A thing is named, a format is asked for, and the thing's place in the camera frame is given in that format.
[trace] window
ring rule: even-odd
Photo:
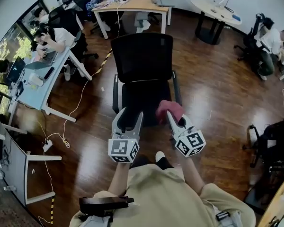
[[[47,12],[45,4],[42,0],[38,0],[33,4],[14,25],[8,30],[0,42],[0,60],[15,61],[19,56],[24,58],[31,51],[31,41],[36,28],[30,25],[30,22],[35,19],[34,11],[38,7],[43,7]],[[0,91],[8,94],[8,87],[0,84]],[[7,108],[8,100],[2,100],[2,108]]]

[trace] wooden floor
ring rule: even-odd
[[[204,24],[210,27],[211,22]],[[242,44],[241,34],[224,29],[221,43],[212,46],[195,38],[196,25],[194,15],[173,11],[171,26],[167,27],[167,34],[174,38],[173,69],[177,71],[183,107],[207,142],[194,161],[207,183],[215,183],[242,200],[249,188],[250,174],[251,155],[241,149],[247,141],[247,127],[254,124],[263,131],[267,124],[284,118],[284,85],[278,80],[278,71],[263,82],[245,62],[237,61],[240,52],[234,51],[233,46]],[[160,26],[152,25],[151,29],[159,32]],[[90,73],[97,70],[110,50],[110,41],[99,33],[98,30],[89,35],[88,29],[85,32],[89,50],[99,54],[98,60],[85,64]],[[71,147],[66,148],[57,135],[51,137],[53,147],[47,154],[62,156],[61,162],[47,164],[56,192],[54,226],[68,226],[79,210],[79,198],[107,190],[113,177],[116,164],[107,155],[107,141],[115,117],[112,110],[115,73],[111,55],[102,72],[86,85],[82,102],[72,114],[77,122],[66,123],[65,137]],[[76,108],[85,82],[78,73],[69,82],[61,75],[50,95],[50,106],[69,114]],[[46,116],[46,123],[47,135],[63,133],[62,118]],[[143,129],[140,154],[154,160],[155,153],[162,150],[176,165],[168,139],[166,127]],[[36,144],[32,151],[42,153],[41,146]],[[35,173],[28,176],[29,197],[49,192],[50,179],[44,163],[30,165],[29,172],[32,168]],[[45,200],[29,205],[28,209],[36,217],[50,220],[50,206],[51,200]]]

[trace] yellow and black tape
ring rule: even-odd
[[[108,54],[107,54],[107,56],[105,57],[104,61],[102,62],[100,68],[97,70],[97,72],[95,72],[95,73],[92,75],[92,77],[93,77],[94,75],[96,75],[96,74],[98,74],[98,73],[101,72],[102,68],[104,67],[105,63],[107,62],[107,60],[108,60],[108,58],[109,58],[109,56],[111,55],[112,52],[113,52],[113,49],[110,49],[110,51],[108,52]]]
[[[52,207],[51,207],[51,224],[53,224],[53,203],[55,202],[55,196],[52,197]]]

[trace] pink towel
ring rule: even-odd
[[[180,104],[176,102],[162,100],[156,111],[156,117],[159,123],[164,123],[166,121],[167,110],[171,112],[177,122],[180,121],[182,115],[184,114],[184,109]]]

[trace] person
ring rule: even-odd
[[[145,156],[137,157],[131,166],[117,164],[108,191],[94,195],[94,198],[126,195],[134,199],[134,205],[114,211],[112,227],[217,227],[221,226],[216,219],[220,211],[229,212],[233,226],[255,226],[256,217],[249,206],[215,184],[205,184],[192,158],[178,150],[176,155],[184,177],[161,151],[156,154],[155,164]],[[70,227],[107,226],[96,217],[84,221],[82,215],[80,211],[75,214]]]
[[[11,81],[7,79],[7,75],[12,65],[13,62],[9,62],[9,60],[0,60],[0,74],[2,73],[3,82],[8,86],[11,85]]]
[[[89,11],[88,16],[91,16],[91,10],[100,6],[100,3],[102,3],[104,0],[90,0],[86,4],[86,9]],[[121,18],[124,12],[119,11],[118,14],[117,12],[105,12],[105,13],[100,13],[104,29],[106,31],[111,31],[111,27]]]
[[[57,52],[63,52],[66,47],[71,48],[71,52],[77,57],[80,61],[83,51],[84,45],[82,44],[83,41],[79,40],[77,43],[74,42],[75,37],[68,32],[65,28],[45,28],[40,27],[35,35],[35,40],[38,43],[37,46],[37,53],[39,56],[44,58],[46,56],[46,50],[51,49]],[[74,65],[70,63],[70,65],[66,65],[64,77],[66,81],[71,79],[71,68]],[[78,70],[80,75],[84,77],[84,74]]]
[[[261,41],[267,46],[267,49],[263,49],[260,52],[261,64],[258,69],[258,74],[262,80],[266,81],[267,77],[274,73],[275,67],[271,54],[278,56],[278,59],[281,59],[281,48],[284,42],[284,30],[279,32],[276,28],[272,28],[268,33],[259,38],[256,42],[257,47],[261,47]]]
[[[147,12],[137,12],[135,17],[134,26],[137,27],[136,33],[142,33],[144,30],[149,29],[151,24],[148,21]]]
[[[48,14],[47,12],[44,10],[44,8],[37,8],[34,11],[34,16],[37,18],[37,20],[41,23],[41,24],[45,24],[48,23]]]

